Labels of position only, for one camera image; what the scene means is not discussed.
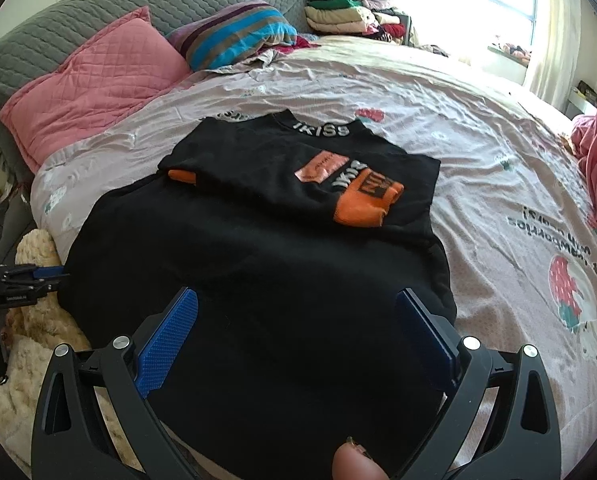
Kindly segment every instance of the striped pillow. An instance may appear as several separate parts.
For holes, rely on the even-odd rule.
[[[293,45],[296,28],[270,4],[249,0],[183,25],[167,40],[197,71],[238,63],[263,46]]]

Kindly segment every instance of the bed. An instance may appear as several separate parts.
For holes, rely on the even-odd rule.
[[[0,109],[137,7],[149,6],[152,25],[167,34],[242,1],[64,0],[0,40]],[[305,0],[266,1],[309,32]],[[407,152],[441,161],[431,218],[451,269],[456,327],[489,348],[539,347],[565,478],[597,439],[597,225],[565,149],[571,122],[520,86],[453,59],[362,38],[317,43],[187,76],[113,126],[51,153],[32,183],[35,221],[52,240],[43,246],[53,242],[69,261],[96,201],[154,173],[205,117],[243,121],[290,109],[303,124],[359,119]],[[32,177],[1,122],[0,164],[19,182]],[[469,461],[492,403],[486,397],[458,464]]]

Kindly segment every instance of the fingernail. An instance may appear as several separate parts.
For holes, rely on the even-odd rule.
[[[371,455],[367,452],[367,449],[365,449],[364,447],[362,447],[360,444],[357,444],[357,442],[352,438],[352,437],[347,437],[347,443],[351,444],[352,447],[358,451],[359,453],[361,453],[361,455],[363,455],[364,457],[367,457],[368,459],[370,459],[372,462],[374,462],[374,459],[371,457]]]

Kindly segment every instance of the pile of clothes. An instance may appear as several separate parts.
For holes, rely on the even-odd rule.
[[[532,59],[531,50],[527,50],[526,48],[522,48],[520,45],[513,43],[504,43],[504,41],[501,41],[501,37],[498,34],[491,44],[497,49],[502,50],[505,54],[517,58],[522,65],[529,66],[529,62]]]
[[[323,34],[411,45],[411,19],[389,0],[309,0],[307,23]]]

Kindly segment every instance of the pink patch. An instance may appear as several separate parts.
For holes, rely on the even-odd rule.
[[[379,123],[385,119],[385,112],[376,108],[359,108],[356,110],[356,117],[365,117],[374,123]]]

